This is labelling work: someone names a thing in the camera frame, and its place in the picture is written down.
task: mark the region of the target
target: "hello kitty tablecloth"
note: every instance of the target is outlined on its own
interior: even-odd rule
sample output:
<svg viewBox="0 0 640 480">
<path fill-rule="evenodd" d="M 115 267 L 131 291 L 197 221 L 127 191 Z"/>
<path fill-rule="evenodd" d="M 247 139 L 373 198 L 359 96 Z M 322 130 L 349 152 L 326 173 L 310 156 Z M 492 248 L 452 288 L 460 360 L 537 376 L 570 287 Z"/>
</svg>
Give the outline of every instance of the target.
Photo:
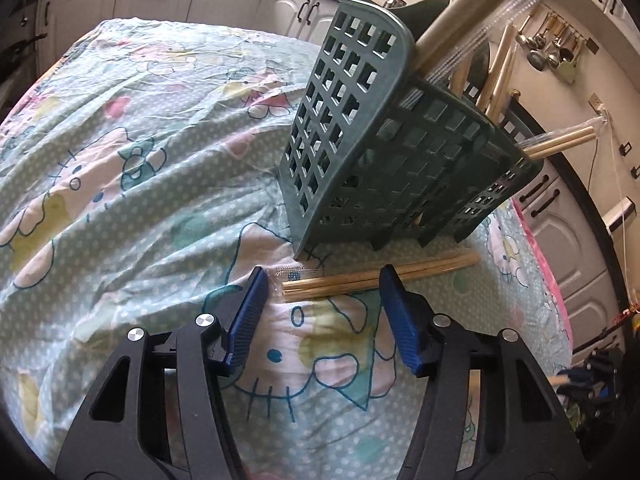
<svg viewBox="0 0 640 480">
<path fill-rule="evenodd" d="M 326 245 L 293 260 L 275 175 L 317 52 L 263 32 L 112 20 L 0 126 L 0 389 L 47 465 L 131 327 L 215 312 L 256 265 L 294 280 L 455 247 Z M 464 242 L 479 265 L 410 288 L 470 330 L 518 330 L 553 374 L 570 362 L 570 327 L 532 242 L 507 202 Z M 252 478 L 383 480 L 398 474 L 426 382 L 400 362 L 376 291 L 285 304 L 273 288 L 223 386 Z M 460 467 L 477 403 L 472 388 Z"/>
</svg>

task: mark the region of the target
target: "cabinet handle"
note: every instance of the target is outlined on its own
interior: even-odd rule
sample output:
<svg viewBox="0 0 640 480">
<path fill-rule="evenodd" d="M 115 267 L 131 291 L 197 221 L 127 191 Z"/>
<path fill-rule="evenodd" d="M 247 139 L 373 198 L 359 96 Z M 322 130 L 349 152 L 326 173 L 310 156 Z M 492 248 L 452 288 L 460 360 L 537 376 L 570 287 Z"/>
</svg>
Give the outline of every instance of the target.
<svg viewBox="0 0 640 480">
<path fill-rule="evenodd" d="M 308 5 L 311 5 L 311 0 L 307 0 L 305 3 L 303 3 L 300 6 L 300 9 L 298 10 L 298 22 L 299 23 L 302 23 L 302 16 L 300 16 L 300 14 L 302 14 L 302 10 Z"/>
<path fill-rule="evenodd" d="M 316 2 L 312 5 L 312 7 L 309 9 L 309 12 L 306 14 L 306 24 L 307 25 L 311 25 L 311 20 L 309 20 L 309 18 L 311 17 L 311 13 L 314 11 L 314 9 L 320 9 L 320 2 Z"/>
<path fill-rule="evenodd" d="M 547 174 L 542 177 L 542 181 L 540 181 L 540 184 L 529 191 L 526 195 L 521 195 L 521 197 L 519 198 L 520 202 L 524 202 L 527 198 L 531 198 L 532 196 L 534 196 L 537 192 L 540 191 L 540 188 L 545 185 L 545 182 L 549 182 L 549 176 Z"/>
<path fill-rule="evenodd" d="M 535 218 L 536 216 L 538 216 L 540 213 L 542 213 L 547 207 L 549 207 L 556 198 L 558 198 L 560 196 L 560 190 L 556 189 L 554 191 L 554 195 L 547 200 L 545 203 L 543 203 L 543 205 L 540 206 L 540 209 L 534 209 L 531 212 L 531 218 Z"/>
</svg>

